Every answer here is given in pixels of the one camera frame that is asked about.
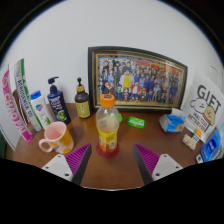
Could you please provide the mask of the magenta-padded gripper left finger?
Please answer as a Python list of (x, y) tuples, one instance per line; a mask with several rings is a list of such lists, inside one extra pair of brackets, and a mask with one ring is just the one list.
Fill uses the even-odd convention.
[(86, 144), (66, 155), (56, 155), (42, 169), (76, 185), (80, 185), (91, 153), (91, 145)]

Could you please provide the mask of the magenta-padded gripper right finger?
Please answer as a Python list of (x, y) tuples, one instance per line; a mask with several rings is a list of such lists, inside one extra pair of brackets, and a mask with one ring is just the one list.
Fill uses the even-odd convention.
[(139, 144), (133, 145), (133, 154), (145, 185), (182, 169), (168, 154), (159, 155)]

